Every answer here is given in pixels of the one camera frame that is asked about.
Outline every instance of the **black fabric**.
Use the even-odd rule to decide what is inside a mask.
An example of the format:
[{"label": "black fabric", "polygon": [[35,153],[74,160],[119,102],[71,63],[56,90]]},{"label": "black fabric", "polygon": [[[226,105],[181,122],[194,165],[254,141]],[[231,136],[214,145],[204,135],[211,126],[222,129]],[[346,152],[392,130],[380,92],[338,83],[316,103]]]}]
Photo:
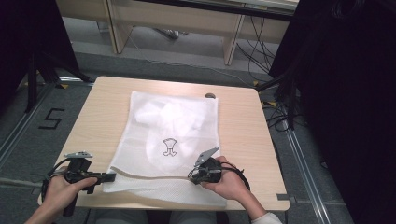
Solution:
[{"label": "black fabric", "polygon": [[396,1],[394,0],[376,0],[379,4],[381,4],[384,8],[392,11],[396,14]]},{"label": "black fabric", "polygon": [[306,118],[356,223],[396,209],[396,15],[366,1],[339,21],[300,85]]},{"label": "black fabric", "polygon": [[[27,72],[33,53],[45,51],[75,70],[78,63],[54,0],[4,0],[0,7],[0,111]],[[40,67],[53,66],[48,62]]]},{"label": "black fabric", "polygon": [[318,19],[327,13],[333,0],[300,0],[294,12],[294,17],[303,18],[290,22],[281,44],[276,52],[276,57],[271,66],[269,75],[281,76],[290,67],[298,51],[309,34],[315,29]]}]

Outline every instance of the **sleeve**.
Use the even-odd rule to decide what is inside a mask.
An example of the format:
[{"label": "sleeve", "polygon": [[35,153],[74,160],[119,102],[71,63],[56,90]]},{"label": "sleeve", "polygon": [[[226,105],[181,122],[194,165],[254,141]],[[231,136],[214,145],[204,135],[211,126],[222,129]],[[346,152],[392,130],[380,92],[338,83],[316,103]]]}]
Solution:
[{"label": "sleeve", "polygon": [[282,224],[279,218],[272,213],[267,213],[262,217],[254,219],[251,221],[251,223],[252,224]]}]

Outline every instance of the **floor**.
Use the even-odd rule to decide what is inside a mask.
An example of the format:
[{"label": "floor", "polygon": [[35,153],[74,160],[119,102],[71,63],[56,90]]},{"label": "floor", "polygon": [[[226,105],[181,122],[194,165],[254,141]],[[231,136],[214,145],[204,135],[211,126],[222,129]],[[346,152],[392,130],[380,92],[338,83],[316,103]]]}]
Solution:
[{"label": "floor", "polygon": [[[154,29],[135,27],[122,54],[114,54],[109,32],[103,24],[69,18],[64,18],[64,24],[81,71],[91,77],[138,77],[243,88],[253,88],[255,80],[263,83],[271,79],[259,66],[250,63],[240,49],[235,51],[233,63],[224,65],[221,38],[217,36],[182,34],[174,40]],[[254,46],[256,42],[238,40],[238,44],[250,54],[250,45]],[[266,44],[266,47],[276,54],[278,45]],[[252,56],[264,61],[257,51]],[[60,71],[60,76],[69,74]],[[47,89],[46,85],[40,87],[43,95],[48,92],[45,100],[36,115],[29,119],[21,133],[23,137],[13,143],[6,161],[0,164],[0,223],[21,223],[36,209],[39,174],[48,171],[55,162],[90,91],[89,86],[79,82],[71,83],[67,90]],[[262,101],[274,101],[275,90],[273,87],[262,92]],[[0,117],[2,143],[23,119],[25,101],[26,87],[21,86],[13,104]],[[37,129],[49,125],[43,120],[52,108],[66,108],[62,125],[52,131]],[[268,119],[290,197],[289,211],[275,214],[283,223],[353,223],[331,175],[320,164],[320,153],[304,118],[295,120],[294,132],[282,132],[286,125],[284,122],[273,125],[276,122],[273,118],[282,116],[279,108],[265,106],[263,112]],[[291,146],[293,141],[297,141],[297,148]],[[93,223],[94,212],[92,210],[89,215],[88,223]],[[82,223],[87,214],[87,209],[79,208],[73,217],[62,217],[57,223]],[[244,211],[228,215],[230,223],[248,223]]]}]

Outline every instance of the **human hand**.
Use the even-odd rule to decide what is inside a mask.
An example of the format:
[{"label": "human hand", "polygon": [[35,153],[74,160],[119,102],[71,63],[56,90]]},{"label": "human hand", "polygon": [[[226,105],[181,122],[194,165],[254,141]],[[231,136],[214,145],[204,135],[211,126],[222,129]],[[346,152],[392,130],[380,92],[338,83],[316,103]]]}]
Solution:
[{"label": "human hand", "polygon": [[[228,162],[225,157],[216,158],[222,167],[234,168],[230,164],[223,163]],[[221,197],[228,200],[237,200],[247,210],[248,215],[251,219],[256,219],[264,216],[267,211],[262,207],[257,198],[250,192],[246,187],[244,181],[233,171],[222,170],[221,180],[219,183],[201,183],[206,189],[211,189],[219,194]]]},{"label": "human hand", "polygon": [[90,177],[70,184],[63,175],[53,177],[49,182],[44,202],[26,223],[51,223],[67,205],[73,202],[80,190],[92,186],[96,182],[96,177]]},{"label": "human hand", "polygon": [[[222,163],[222,167],[233,168],[230,164],[223,163],[228,162],[227,159],[223,156],[216,158],[216,160]],[[222,170],[221,180],[219,181],[219,183],[203,182],[201,183],[201,185],[206,189],[213,190],[225,199],[237,200],[238,202],[245,194],[249,192],[241,177],[239,177],[239,175],[237,175],[235,172],[228,170]]]}]

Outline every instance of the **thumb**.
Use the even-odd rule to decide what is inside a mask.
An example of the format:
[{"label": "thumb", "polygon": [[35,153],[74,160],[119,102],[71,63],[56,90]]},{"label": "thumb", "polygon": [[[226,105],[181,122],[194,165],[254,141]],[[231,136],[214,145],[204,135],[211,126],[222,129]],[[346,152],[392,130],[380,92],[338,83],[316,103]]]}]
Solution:
[{"label": "thumb", "polygon": [[76,186],[76,188],[78,190],[82,190],[84,188],[94,185],[97,181],[98,181],[98,178],[90,177],[90,178],[82,179],[82,180],[78,181],[77,183],[75,183],[74,185]]}]

